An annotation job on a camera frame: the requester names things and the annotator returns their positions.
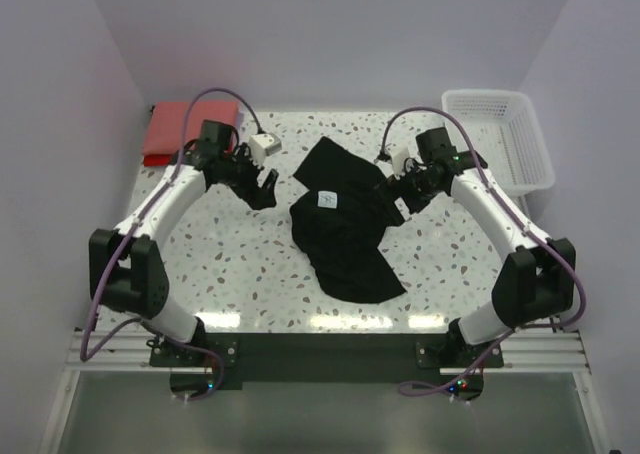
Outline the black t shirt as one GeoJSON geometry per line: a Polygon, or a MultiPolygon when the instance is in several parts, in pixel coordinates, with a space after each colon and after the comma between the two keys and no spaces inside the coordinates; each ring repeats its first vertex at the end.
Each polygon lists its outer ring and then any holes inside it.
{"type": "Polygon", "coordinates": [[[405,293],[379,250],[386,206],[375,187],[382,171],[323,137],[294,178],[307,192],[289,209],[295,245],[309,259],[322,291],[356,304],[379,304],[405,293]]]}

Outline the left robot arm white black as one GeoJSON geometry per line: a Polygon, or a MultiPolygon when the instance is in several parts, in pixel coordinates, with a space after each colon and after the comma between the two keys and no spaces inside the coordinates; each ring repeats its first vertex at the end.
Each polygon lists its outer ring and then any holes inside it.
{"type": "Polygon", "coordinates": [[[153,331],[183,344],[198,345],[202,321],[170,293],[161,250],[189,210],[214,185],[228,187],[253,210],[276,205],[276,170],[264,172],[280,139],[258,131],[241,142],[235,127],[205,121],[199,137],[171,156],[156,187],[113,229],[89,239],[90,291],[94,307],[127,314],[153,331]]]}

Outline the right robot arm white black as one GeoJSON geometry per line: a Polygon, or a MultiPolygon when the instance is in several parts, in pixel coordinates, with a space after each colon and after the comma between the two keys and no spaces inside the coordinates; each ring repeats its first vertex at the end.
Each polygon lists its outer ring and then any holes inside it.
{"type": "Polygon", "coordinates": [[[420,157],[408,149],[382,150],[378,158],[393,173],[376,187],[392,225],[403,223],[394,206],[401,199],[410,213],[425,209],[440,194],[457,201],[491,241],[502,262],[489,302],[453,322],[449,344],[475,346],[572,307],[574,246],[553,239],[533,224],[500,188],[478,154],[458,151],[445,128],[416,137],[420,157]]]}

